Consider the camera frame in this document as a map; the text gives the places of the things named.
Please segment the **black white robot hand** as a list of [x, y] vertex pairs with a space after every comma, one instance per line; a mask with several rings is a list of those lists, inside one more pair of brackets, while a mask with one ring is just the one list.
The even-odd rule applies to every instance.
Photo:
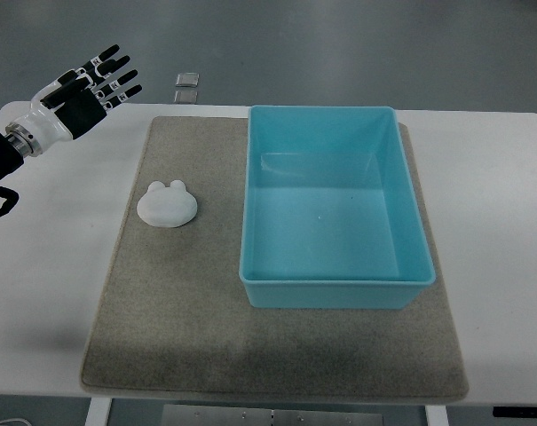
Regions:
[[7, 140], [23, 156], [38, 156], [57, 142], [85, 135], [107, 113], [137, 95], [142, 86], [127, 84], [138, 75], [120, 70], [130, 57], [116, 58], [116, 44], [71, 68], [31, 99], [29, 110], [6, 126]]

